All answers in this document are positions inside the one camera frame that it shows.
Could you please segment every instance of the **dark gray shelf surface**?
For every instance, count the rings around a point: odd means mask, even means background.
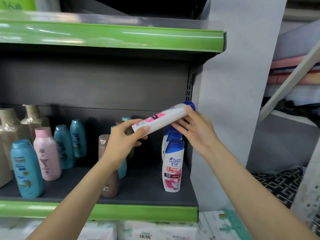
[[[81,181],[90,168],[72,168],[62,171],[62,176],[55,181],[46,181],[42,196],[32,201],[61,202]],[[150,167],[128,167],[127,176],[120,179],[120,191],[116,197],[100,196],[99,204],[152,205],[152,206],[193,206],[198,202],[194,193],[190,172],[183,165],[181,189],[177,193],[168,193],[162,183],[162,163]],[[0,200],[22,199],[15,180],[0,188]]]

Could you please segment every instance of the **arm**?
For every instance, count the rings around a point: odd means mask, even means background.
[[[129,136],[125,134],[128,127],[139,121],[128,120],[112,129],[102,158],[27,240],[78,238],[110,175],[120,168],[132,147],[141,145],[137,140],[146,134],[148,127],[140,128]]]
[[[318,239],[273,194],[256,180],[219,141],[212,123],[187,108],[174,128],[205,158],[254,239]]]

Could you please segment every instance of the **teal bottle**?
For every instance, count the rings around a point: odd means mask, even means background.
[[[22,198],[38,198],[44,190],[44,182],[37,154],[29,140],[12,143],[11,162]]]
[[[122,178],[124,178],[126,176],[126,174],[127,174],[127,159],[126,158],[124,159],[121,167],[118,169],[118,174],[119,174],[119,178],[120,179],[122,179]]]
[[[87,139],[85,127],[79,119],[72,120],[70,134],[73,142],[74,156],[84,157],[87,154]]]
[[[129,117],[122,117],[122,121],[127,121],[127,120],[130,120]],[[132,130],[129,130],[127,132],[128,135],[131,135],[133,133]],[[129,158],[132,158],[134,156],[134,147],[131,149],[130,153],[129,153]]]
[[[59,158],[62,169],[70,169],[75,165],[75,154],[70,131],[65,124],[57,125],[54,138],[58,144]]]

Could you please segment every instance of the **store shelf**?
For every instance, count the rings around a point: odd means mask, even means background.
[[[181,190],[168,193],[163,188],[161,168],[161,163],[145,168],[129,167],[127,176],[120,180],[118,196],[101,196],[90,219],[197,222],[198,202],[189,170],[184,165]],[[45,182],[43,195],[33,201],[22,199],[17,183],[14,180],[9,182],[0,189],[0,216],[46,217],[89,170],[63,170],[60,179]]]
[[[310,121],[306,117],[294,116],[294,115],[283,113],[283,112],[280,112],[280,111],[277,111],[277,110],[272,110],[270,114],[276,115],[276,116],[279,116],[279,117],[283,117],[283,118],[286,118],[286,119],[289,119],[289,120],[298,121],[300,123],[304,123],[304,124],[307,124],[307,125],[313,125],[313,126],[317,127],[317,125],[314,122]]]
[[[0,11],[1,51],[185,60],[201,65],[225,49],[220,21]]]

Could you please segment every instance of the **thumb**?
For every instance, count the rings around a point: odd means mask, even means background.
[[[136,132],[131,134],[129,137],[131,137],[132,140],[137,141],[137,140],[141,139],[142,137],[144,137],[146,135],[146,133],[149,131],[149,129],[150,129],[149,126],[143,126],[143,127],[139,128]]]

